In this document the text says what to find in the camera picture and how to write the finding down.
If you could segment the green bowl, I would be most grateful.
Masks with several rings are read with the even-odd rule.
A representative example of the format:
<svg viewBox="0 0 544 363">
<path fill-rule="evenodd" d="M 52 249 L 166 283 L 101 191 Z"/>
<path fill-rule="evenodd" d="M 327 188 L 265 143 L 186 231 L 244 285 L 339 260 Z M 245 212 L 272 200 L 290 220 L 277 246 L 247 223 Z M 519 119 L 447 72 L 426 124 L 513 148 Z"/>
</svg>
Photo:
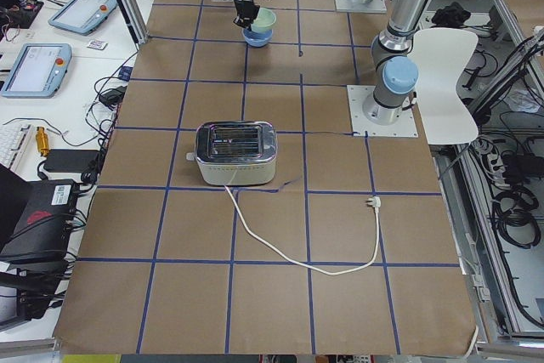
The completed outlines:
<svg viewBox="0 0 544 363">
<path fill-rule="evenodd" d="M 273 10 L 261 7 L 257 17 L 250 25 L 250 30 L 256 33 L 271 31 L 276 23 L 276 14 Z"/>
</svg>

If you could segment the blue bowl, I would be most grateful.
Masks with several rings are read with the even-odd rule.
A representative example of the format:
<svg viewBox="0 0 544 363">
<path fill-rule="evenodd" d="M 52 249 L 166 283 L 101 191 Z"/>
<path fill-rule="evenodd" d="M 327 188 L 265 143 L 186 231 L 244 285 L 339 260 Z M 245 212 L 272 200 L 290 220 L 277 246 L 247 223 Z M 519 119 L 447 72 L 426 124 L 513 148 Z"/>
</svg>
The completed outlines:
<svg viewBox="0 0 544 363">
<path fill-rule="evenodd" d="M 262 48 L 266 46 L 274 34 L 273 30 L 264 32 L 251 31 L 248 28 L 242 30 L 242 36 L 247 45 L 253 48 Z"/>
</svg>

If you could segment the cream toaster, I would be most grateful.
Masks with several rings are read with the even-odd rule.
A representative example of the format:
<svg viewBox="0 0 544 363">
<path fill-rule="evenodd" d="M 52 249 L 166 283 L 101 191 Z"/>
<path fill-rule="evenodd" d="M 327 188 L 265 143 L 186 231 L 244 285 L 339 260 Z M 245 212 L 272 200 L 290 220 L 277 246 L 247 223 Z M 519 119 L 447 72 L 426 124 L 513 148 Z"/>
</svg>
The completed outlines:
<svg viewBox="0 0 544 363">
<path fill-rule="evenodd" d="M 197 163 L 207 184 L 249 186 L 274 178 L 277 153 L 276 131 L 268 122 L 206 122 L 186 159 Z"/>
</svg>

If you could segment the small printed label card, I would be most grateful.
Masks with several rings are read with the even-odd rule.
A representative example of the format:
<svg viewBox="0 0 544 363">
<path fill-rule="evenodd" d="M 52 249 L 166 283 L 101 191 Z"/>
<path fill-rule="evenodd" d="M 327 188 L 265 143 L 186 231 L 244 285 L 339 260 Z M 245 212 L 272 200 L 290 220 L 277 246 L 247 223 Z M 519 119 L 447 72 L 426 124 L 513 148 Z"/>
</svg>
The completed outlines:
<svg viewBox="0 0 544 363">
<path fill-rule="evenodd" d="M 92 40 L 88 43 L 88 48 L 95 50 L 104 50 L 107 47 L 108 43 L 99 40 Z"/>
</svg>

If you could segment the teach pendant tablet far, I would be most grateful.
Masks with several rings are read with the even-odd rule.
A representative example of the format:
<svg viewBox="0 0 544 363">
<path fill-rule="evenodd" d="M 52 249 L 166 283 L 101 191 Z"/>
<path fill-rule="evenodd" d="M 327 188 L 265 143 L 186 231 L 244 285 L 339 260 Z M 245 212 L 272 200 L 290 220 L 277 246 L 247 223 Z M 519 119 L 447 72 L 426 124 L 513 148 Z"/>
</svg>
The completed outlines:
<svg viewBox="0 0 544 363">
<path fill-rule="evenodd" d="M 52 27 L 86 36 L 95 31 L 116 7 L 116 0 L 70 0 L 48 23 Z"/>
</svg>

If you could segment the teach pendant tablet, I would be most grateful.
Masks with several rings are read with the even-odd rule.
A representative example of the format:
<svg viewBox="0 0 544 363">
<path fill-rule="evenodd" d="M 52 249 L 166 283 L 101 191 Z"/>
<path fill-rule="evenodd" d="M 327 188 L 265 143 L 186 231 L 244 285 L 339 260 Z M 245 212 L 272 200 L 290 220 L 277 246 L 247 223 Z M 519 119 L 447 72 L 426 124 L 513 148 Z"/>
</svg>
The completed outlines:
<svg viewBox="0 0 544 363">
<path fill-rule="evenodd" d="M 60 88 L 72 57 L 68 43 L 26 43 L 20 50 L 1 95 L 16 99 L 45 99 Z"/>
<path fill-rule="evenodd" d="M 52 27 L 86 36 L 95 31 L 116 7 L 116 0 L 70 0 L 48 23 Z"/>
</svg>

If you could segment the white chair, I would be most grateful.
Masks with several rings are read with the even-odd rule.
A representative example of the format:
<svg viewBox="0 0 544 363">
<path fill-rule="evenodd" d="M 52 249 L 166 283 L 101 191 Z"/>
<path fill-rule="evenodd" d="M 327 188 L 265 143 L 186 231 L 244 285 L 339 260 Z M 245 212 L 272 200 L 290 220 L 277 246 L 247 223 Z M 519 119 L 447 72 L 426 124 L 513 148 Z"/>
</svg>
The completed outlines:
<svg viewBox="0 0 544 363">
<path fill-rule="evenodd" d="M 415 33 L 409 58 L 417 65 L 417 106 L 427 142 L 460 145 L 474 141 L 477 125 L 457 93 L 478 37 L 463 29 L 429 28 Z"/>
</svg>

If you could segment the teach pendant tablet near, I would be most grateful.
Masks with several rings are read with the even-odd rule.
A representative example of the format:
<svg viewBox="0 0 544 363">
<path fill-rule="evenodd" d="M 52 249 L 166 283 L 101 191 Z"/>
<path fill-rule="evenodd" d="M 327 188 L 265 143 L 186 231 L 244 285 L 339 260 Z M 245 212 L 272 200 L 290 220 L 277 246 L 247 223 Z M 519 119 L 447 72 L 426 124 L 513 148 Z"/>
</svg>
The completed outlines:
<svg viewBox="0 0 544 363">
<path fill-rule="evenodd" d="M 60 88 L 72 57 L 68 43 L 26 43 L 20 50 L 1 95 L 16 99 L 45 99 Z"/>
</svg>

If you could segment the black power adapter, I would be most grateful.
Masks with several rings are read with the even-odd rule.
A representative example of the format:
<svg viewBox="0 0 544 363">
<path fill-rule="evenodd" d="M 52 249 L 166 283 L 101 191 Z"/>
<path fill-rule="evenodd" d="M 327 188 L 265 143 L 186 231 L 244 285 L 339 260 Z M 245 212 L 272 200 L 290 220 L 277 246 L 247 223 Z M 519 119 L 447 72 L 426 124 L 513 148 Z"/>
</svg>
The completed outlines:
<svg viewBox="0 0 544 363">
<path fill-rule="evenodd" d="M 48 173 L 83 173 L 96 164 L 97 150 L 51 150 L 43 164 Z"/>
</svg>

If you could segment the yellow connector block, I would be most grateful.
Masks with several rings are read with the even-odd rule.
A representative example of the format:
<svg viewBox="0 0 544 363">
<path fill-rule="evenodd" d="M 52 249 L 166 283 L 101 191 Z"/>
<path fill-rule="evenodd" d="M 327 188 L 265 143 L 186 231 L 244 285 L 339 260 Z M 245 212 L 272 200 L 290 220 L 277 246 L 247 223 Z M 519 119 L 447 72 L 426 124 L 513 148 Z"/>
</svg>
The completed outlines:
<svg viewBox="0 0 544 363">
<path fill-rule="evenodd" d="M 36 131 L 37 151 L 41 157 L 46 157 L 50 152 L 48 135 L 44 127 L 37 127 Z"/>
</svg>

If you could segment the white keyboard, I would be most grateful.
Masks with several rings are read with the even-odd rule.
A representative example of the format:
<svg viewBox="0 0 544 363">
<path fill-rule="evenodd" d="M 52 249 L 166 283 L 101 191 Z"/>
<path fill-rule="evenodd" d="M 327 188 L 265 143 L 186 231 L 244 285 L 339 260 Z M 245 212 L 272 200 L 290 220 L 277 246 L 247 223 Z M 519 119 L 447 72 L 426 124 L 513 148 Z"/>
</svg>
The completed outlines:
<svg viewBox="0 0 544 363">
<path fill-rule="evenodd" d="M 1 126 L 1 164 L 17 172 L 26 152 L 34 142 L 36 127 L 30 123 L 13 122 Z"/>
</svg>

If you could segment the black computer box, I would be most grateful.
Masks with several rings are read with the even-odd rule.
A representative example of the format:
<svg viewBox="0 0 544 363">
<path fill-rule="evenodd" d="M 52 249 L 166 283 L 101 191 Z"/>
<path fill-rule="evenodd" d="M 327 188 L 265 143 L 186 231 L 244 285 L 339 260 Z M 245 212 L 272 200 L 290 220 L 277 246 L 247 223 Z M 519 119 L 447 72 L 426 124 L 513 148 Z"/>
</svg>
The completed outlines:
<svg viewBox="0 0 544 363">
<path fill-rule="evenodd" d="M 1 167 L 1 260 L 31 264 L 61 260 L 76 216 L 78 183 L 26 181 Z"/>
</svg>

